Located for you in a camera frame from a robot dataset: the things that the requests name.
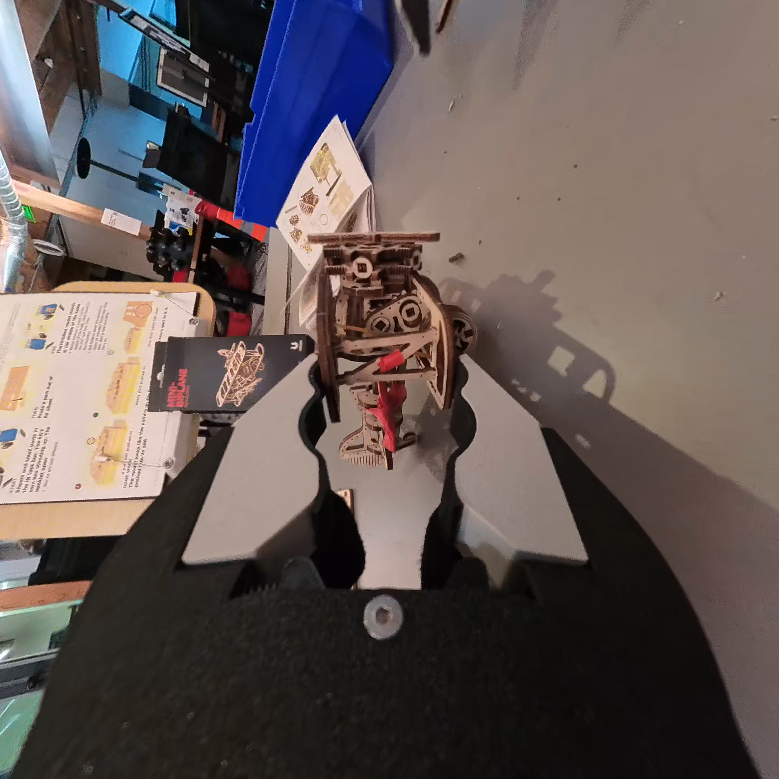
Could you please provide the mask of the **wooden biplane model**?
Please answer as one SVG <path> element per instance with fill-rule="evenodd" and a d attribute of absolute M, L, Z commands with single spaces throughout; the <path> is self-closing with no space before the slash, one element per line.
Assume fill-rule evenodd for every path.
<path fill-rule="evenodd" d="M 422 382 L 438 408 L 453 402 L 456 369 L 478 329 L 462 308 L 446 304 L 422 273 L 434 232 L 336 232 L 308 235 L 322 248 L 316 281 L 318 375 L 332 422 L 345 388 L 359 427 L 340 443 L 342 460 L 391 470 L 394 455 L 414 445 L 403 433 L 407 383 Z"/>

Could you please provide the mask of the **grey desk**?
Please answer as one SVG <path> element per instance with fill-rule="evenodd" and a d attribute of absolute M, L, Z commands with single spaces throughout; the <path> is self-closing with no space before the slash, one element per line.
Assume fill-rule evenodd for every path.
<path fill-rule="evenodd" d="M 457 2 L 356 138 L 473 357 L 648 532 L 777 777 L 777 2 Z"/>

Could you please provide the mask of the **black biplane packaging box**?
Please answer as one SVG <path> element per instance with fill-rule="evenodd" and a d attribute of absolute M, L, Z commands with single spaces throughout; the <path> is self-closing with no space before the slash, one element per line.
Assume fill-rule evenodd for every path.
<path fill-rule="evenodd" d="M 315 350 L 304 334 L 170 337 L 154 348 L 147 409 L 244 413 Z"/>

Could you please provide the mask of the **silver flexible duct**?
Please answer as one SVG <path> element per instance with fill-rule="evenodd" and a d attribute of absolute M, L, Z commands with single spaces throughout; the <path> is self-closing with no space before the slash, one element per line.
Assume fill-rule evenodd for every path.
<path fill-rule="evenodd" d="M 29 237 L 24 207 L 1 154 L 1 292 L 13 293 L 19 283 Z"/>

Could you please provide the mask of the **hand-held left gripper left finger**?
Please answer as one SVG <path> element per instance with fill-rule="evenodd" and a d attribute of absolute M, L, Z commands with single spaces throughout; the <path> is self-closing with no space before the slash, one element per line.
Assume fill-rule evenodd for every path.
<path fill-rule="evenodd" d="M 307 558 L 326 587 L 365 569 L 353 512 L 333 491 L 317 442 L 326 430 L 316 356 L 307 357 L 229 431 L 182 561 L 250 561 L 266 582 Z"/>

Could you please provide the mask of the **open instruction booklet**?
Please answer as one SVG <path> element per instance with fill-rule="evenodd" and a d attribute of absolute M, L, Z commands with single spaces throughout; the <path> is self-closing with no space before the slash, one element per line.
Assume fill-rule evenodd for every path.
<path fill-rule="evenodd" d="M 288 295 L 298 297 L 299 323 L 310 333 L 316 320 L 316 271 L 323 247 L 312 235 L 368 233 L 376 229 L 375 193 L 345 122 L 335 115 L 297 173 L 277 227 L 305 273 Z"/>

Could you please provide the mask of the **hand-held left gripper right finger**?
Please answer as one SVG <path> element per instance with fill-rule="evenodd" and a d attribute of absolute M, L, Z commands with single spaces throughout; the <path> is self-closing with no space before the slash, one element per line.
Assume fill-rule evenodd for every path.
<path fill-rule="evenodd" d="M 540 423 L 469 357 L 456 369 L 450 433 L 422 589 L 526 590 L 528 565 L 588 565 Z"/>

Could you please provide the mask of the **blue plastic bin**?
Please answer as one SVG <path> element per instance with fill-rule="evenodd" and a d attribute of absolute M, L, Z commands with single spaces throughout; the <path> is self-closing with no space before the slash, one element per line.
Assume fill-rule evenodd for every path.
<path fill-rule="evenodd" d="M 385 1 L 278 1 L 250 99 L 234 214 L 272 227 L 328 123 L 362 127 L 394 67 Z"/>

